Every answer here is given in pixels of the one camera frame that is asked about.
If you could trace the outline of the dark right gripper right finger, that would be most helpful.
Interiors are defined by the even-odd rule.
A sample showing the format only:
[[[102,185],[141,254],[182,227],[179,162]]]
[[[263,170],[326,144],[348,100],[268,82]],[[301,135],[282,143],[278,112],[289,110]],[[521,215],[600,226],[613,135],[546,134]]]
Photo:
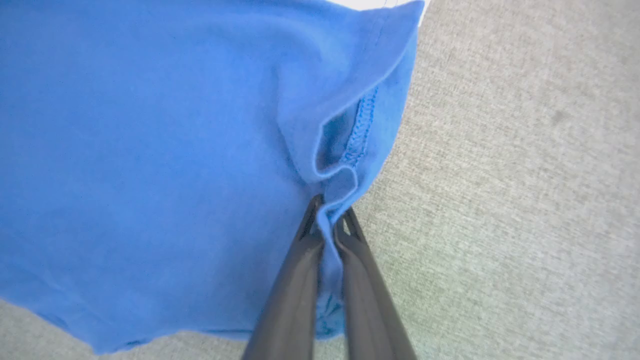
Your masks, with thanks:
[[[366,241],[354,208],[334,226],[343,264],[345,335],[350,360],[416,360],[407,331]]]

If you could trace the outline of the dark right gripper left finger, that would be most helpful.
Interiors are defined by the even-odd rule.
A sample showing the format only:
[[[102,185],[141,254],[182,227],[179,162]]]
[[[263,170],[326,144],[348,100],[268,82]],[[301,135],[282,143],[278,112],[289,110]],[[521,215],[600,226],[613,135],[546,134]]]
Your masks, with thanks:
[[[316,218],[323,196],[311,198],[243,360],[311,360],[313,358],[319,269],[325,240]]]

